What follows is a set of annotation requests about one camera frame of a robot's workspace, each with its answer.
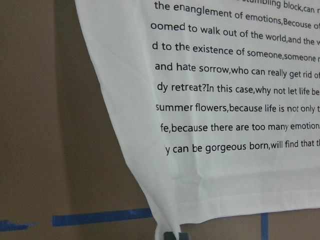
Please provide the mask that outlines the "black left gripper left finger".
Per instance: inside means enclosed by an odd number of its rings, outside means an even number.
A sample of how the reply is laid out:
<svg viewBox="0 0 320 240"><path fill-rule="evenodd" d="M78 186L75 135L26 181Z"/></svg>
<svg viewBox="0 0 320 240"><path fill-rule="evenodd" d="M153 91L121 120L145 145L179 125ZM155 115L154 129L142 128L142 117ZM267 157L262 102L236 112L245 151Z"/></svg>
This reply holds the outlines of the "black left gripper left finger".
<svg viewBox="0 0 320 240"><path fill-rule="evenodd" d="M167 231L163 234L164 240L177 240L175 234L172 231Z"/></svg>

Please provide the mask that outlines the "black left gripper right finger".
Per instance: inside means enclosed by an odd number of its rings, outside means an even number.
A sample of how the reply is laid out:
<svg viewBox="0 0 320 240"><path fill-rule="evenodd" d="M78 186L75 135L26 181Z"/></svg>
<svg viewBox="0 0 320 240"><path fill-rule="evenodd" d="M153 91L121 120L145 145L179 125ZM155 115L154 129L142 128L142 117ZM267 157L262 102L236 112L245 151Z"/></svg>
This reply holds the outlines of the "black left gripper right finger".
<svg viewBox="0 0 320 240"><path fill-rule="evenodd" d="M190 235L187 232L180 232L178 235L179 240L190 240Z"/></svg>

